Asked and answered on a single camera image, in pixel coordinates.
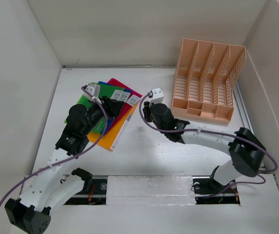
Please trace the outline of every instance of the perforated divider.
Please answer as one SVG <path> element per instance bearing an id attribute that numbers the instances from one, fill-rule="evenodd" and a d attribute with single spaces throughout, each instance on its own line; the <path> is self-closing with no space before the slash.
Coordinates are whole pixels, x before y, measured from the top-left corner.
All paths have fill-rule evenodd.
<path id="1" fill-rule="evenodd" d="M 228 124 L 233 88 L 246 59 L 243 46 L 183 39 L 174 82 L 177 117 Z"/>

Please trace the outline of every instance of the table surface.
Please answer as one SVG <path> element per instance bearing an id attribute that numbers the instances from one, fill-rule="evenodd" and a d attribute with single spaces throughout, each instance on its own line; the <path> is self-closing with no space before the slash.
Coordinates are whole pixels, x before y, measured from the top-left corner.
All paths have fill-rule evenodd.
<path id="1" fill-rule="evenodd" d="M 116 78 L 143 95 L 160 87 L 165 95 L 164 103 L 171 106 L 174 73 L 175 68 L 62 69 L 33 170 L 47 163 L 65 127 L 63 121 L 69 108 L 82 95 L 81 86 Z M 237 130 L 243 126 L 237 105 L 227 126 L 200 121 L 193 123 L 220 131 Z M 80 167 L 93 175 L 109 176 L 210 175 L 217 165 L 228 160 L 228 155 L 207 147 L 168 141 L 144 124 L 137 109 L 113 152 L 94 147 L 75 161 L 69 173 Z M 279 191 L 273 176 L 267 175 L 266 178 L 265 185 L 238 187 L 243 201 L 240 206 L 63 206 L 52 218 L 46 233 L 276 234 L 279 233 Z M 21 232 L 13 227 L 10 233 Z"/>

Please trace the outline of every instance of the white label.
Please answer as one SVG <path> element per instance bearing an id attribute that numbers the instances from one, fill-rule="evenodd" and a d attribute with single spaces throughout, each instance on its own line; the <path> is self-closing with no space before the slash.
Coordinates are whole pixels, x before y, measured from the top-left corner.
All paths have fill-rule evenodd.
<path id="1" fill-rule="evenodd" d="M 126 100 L 129 98 L 130 96 L 130 93 L 129 92 L 123 92 L 119 101 L 123 101 L 123 102 L 126 102 Z"/>
<path id="2" fill-rule="evenodd" d="M 110 99 L 114 99 L 114 100 L 119 100 L 119 98 L 121 97 L 121 95 L 122 95 L 122 93 L 123 93 L 123 91 L 122 90 L 115 90 L 114 92 L 113 92 L 113 94 L 112 94 L 112 96 L 111 96 L 111 98 Z"/>
<path id="3" fill-rule="evenodd" d="M 133 94 L 127 101 L 126 103 L 133 106 L 135 105 L 138 101 L 139 101 L 140 97 L 136 96 L 135 94 Z"/>

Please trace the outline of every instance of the white wall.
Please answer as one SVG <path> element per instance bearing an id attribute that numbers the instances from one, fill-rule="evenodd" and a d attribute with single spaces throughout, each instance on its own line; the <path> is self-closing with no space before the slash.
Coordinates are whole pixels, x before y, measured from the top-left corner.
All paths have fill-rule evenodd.
<path id="1" fill-rule="evenodd" d="M 0 174 L 31 171 L 60 70 L 27 2 L 0 0 Z"/>
<path id="2" fill-rule="evenodd" d="M 239 86 L 255 134 L 279 164 L 278 1 L 271 0 L 266 6 L 247 48 L 250 58 L 242 70 Z M 279 185 L 279 169 L 276 177 Z"/>
<path id="3" fill-rule="evenodd" d="M 28 0 L 66 66 L 176 65 L 182 38 L 241 45 L 265 0 Z"/>

